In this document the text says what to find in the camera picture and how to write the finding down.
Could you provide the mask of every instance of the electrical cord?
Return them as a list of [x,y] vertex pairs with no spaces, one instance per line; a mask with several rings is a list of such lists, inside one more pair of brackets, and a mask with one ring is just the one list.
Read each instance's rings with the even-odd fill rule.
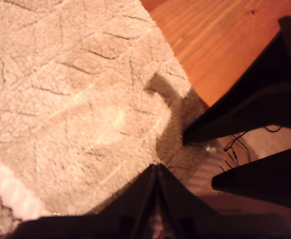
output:
[[276,130],[272,130],[272,129],[267,128],[267,126],[265,126],[265,129],[266,129],[267,131],[271,132],[271,133],[276,133],[276,132],[278,132],[281,128],[282,128],[282,126],[279,126],[278,129],[276,129]]
[[[276,133],[276,132],[278,132],[280,129],[282,129],[282,126],[280,126],[279,128],[277,128],[277,129],[275,129],[275,130],[272,130],[272,129],[269,129],[267,126],[265,126],[264,127],[267,131],[269,131],[269,132],[271,132],[271,133]],[[240,134],[239,136],[235,136],[235,135],[232,135],[233,137],[234,137],[234,139],[232,140],[232,141],[230,141],[225,147],[224,147],[224,151],[225,152],[227,152],[227,154],[228,154],[228,156],[231,158],[231,160],[237,165],[237,166],[239,166],[239,161],[238,161],[238,157],[237,157],[237,155],[236,155],[236,152],[235,152],[235,150],[234,150],[234,148],[233,148],[233,146],[234,146],[234,144],[236,143],[236,142],[239,142],[244,148],[245,148],[245,150],[246,150],[246,152],[247,152],[247,156],[248,156],[248,163],[250,163],[251,162],[251,157],[250,157],[250,151],[249,151],[249,149],[248,149],[248,147],[240,140],[240,138],[242,137],[242,136],[244,136],[246,133],[248,133],[249,131],[246,131],[246,132],[244,132],[244,133],[242,133],[242,134]],[[227,160],[225,160],[225,163],[230,167],[230,168],[233,168],[229,163],[228,163],[228,161]]]

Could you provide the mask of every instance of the beige blanket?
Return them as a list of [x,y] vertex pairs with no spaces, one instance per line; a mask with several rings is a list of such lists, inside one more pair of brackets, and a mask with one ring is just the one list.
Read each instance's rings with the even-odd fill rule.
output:
[[221,157],[182,145],[198,99],[138,0],[0,1],[3,204],[24,220],[98,211],[157,162],[199,192]]

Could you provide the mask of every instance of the hardwood floor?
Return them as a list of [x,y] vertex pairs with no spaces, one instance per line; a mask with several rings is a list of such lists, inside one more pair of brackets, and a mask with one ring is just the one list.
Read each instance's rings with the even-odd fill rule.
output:
[[219,100],[291,14],[291,0],[141,0],[164,33],[195,90]]

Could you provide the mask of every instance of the wooden floor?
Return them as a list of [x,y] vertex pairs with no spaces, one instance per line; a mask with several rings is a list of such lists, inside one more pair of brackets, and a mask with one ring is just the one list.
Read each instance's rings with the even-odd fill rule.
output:
[[141,0],[209,105],[239,79],[291,14],[291,0]]

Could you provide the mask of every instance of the fuzzy blanket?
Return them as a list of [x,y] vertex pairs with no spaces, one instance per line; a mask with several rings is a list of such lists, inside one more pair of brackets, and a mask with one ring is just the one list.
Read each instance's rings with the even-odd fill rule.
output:
[[15,217],[98,212],[157,162],[202,192],[222,156],[182,145],[201,114],[138,0],[0,1],[0,197]]

